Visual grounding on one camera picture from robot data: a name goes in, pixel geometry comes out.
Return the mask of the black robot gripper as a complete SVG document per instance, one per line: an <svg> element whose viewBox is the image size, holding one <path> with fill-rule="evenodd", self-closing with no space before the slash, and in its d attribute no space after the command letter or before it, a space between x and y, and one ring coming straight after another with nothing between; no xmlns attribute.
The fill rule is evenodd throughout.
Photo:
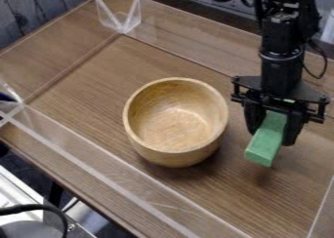
<svg viewBox="0 0 334 238"><path fill-rule="evenodd" d="M303 80L304 50L275 54L259 52L260 74L235 76L231 101L244 108L247 129L259 128L266 110L284 112L282 145L295 144L304 123L323 123L328 96Z"/></svg>

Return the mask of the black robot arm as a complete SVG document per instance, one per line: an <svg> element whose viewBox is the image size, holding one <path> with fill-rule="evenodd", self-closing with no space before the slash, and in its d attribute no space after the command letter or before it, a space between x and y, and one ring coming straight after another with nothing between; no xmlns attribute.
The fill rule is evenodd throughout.
<svg viewBox="0 0 334 238"><path fill-rule="evenodd" d="M260 30L260 74L232 78L231 101L244 108L251 133L259 130L270 112L287 117L282 144L290 146L296 142L304 123L324 121L330 102L328 96L303 80L306 47L319 49L312 35L319 31L320 15L315 0L240 1L254 8Z"/></svg>

